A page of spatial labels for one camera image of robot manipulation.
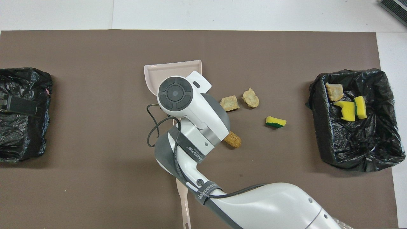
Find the round button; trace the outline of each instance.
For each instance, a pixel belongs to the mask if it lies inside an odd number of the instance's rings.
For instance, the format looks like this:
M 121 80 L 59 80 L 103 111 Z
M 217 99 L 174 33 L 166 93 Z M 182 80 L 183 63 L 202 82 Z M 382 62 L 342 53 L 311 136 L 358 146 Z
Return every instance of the round button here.
M 179 101 L 184 96 L 184 91 L 178 85 L 168 88 L 167 96 L 171 101 Z

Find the yellow sponge piece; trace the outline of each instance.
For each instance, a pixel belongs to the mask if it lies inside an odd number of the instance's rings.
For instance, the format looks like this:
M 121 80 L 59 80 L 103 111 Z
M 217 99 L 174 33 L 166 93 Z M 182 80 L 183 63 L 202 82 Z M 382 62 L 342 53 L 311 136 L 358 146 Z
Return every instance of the yellow sponge piece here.
M 287 121 L 283 120 L 283 119 L 277 119 L 277 118 L 273 118 L 271 116 L 268 116 L 266 118 L 266 125 L 273 126 L 275 128 L 283 127 L 283 126 L 285 126 L 286 123 L 287 123 Z
M 354 99 L 356 105 L 356 115 L 360 119 L 365 119 L 368 117 L 366 114 L 366 103 L 363 96 L 358 96 Z
M 346 121 L 355 121 L 355 105 L 353 102 L 339 101 L 334 103 L 335 106 L 342 108 L 342 118 Z

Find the food piece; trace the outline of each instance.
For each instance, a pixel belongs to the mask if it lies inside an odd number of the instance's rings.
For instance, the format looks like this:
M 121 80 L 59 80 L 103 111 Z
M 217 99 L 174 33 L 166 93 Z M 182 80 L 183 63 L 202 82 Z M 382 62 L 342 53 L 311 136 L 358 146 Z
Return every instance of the food piece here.
M 259 100 L 258 97 L 256 96 L 256 94 L 254 93 L 254 91 L 252 90 L 252 88 L 249 88 L 249 90 L 245 91 L 243 93 L 243 100 L 245 101 L 245 103 L 247 103 L 249 105 L 249 107 L 257 107 L 259 104 Z
M 356 110 L 356 115 L 360 119 L 366 119 L 368 115 L 366 114 L 366 102 L 365 98 L 363 96 L 358 96 L 354 99 L 355 101 L 355 110 Z
M 273 118 L 271 116 L 268 116 L 266 118 L 266 125 L 273 126 L 275 128 L 283 127 L 283 126 L 285 126 L 286 123 L 287 123 L 287 121 L 283 120 L 283 119 L 277 119 L 277 118 Z
M 342 108 L 342 118 L 346 121 L 355 121 L 355 103 L 348 101 L 339 101 L 334 103 L 335 106 Z
M 225 111 L 235 110 L 240 108 L 239 104 L 237 104 L 236 96 L 232 95 L 229 97 L 222 98 L 221 106 Z
M 229 134 L 226 136 L 224 141 L 235 148 L 239 148 L 242 144 L 242 139 L 232 131 L 229 131 Z
M 325 86 L 328 92 L 329 100 L 336 102 L 343 98 L 344 88 L 342 87 L 342 84 L 325 83 Z

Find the white floor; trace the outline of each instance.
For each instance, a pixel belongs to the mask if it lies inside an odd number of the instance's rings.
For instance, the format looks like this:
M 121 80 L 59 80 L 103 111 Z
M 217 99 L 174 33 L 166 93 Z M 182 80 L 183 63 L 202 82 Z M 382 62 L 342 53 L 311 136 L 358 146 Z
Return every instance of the white floor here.
M 407 141 L 407 27 L 376 0 L 1 0 L 1 30 L 198 29 L 377 32 L 381 69 Z M 407 228 L 407 162 L 393 168 L 398 224 Z

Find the green sponge edge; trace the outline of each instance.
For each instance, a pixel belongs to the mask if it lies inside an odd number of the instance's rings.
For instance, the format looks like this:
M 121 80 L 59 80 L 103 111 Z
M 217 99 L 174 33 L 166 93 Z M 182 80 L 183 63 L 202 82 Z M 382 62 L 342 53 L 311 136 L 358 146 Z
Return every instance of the green sponge edge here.
M 267 126 L 272 126 L 272 127 L 275 127 L 275 128 L 283 127 L 283 125 L 278 124 L 278 123 L 266 123 L 266 125 Z

